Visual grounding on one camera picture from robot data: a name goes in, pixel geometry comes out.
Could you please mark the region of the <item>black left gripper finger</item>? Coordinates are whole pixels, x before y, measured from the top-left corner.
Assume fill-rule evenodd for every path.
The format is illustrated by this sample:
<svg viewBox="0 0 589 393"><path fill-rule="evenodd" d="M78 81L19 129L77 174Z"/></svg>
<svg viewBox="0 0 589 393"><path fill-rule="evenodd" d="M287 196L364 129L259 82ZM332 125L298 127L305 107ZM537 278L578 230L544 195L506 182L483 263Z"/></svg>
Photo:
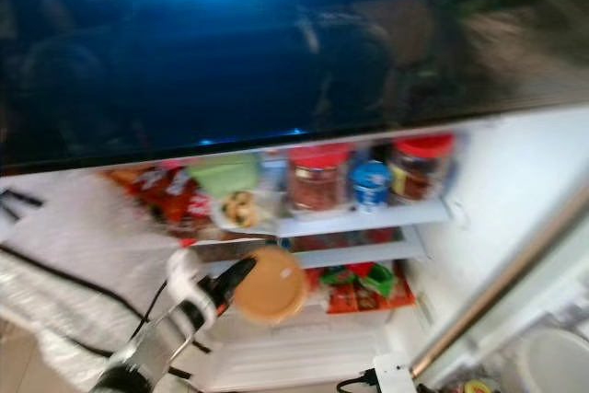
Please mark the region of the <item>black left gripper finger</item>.
<svg viewBox="0 0 589 393"><path fill-rule="evenodd" d="M232 294L248 278L248 273L257 266L257 260L253 257L240 259L231 264L226 271L220 274L220 293Z"/></svg>

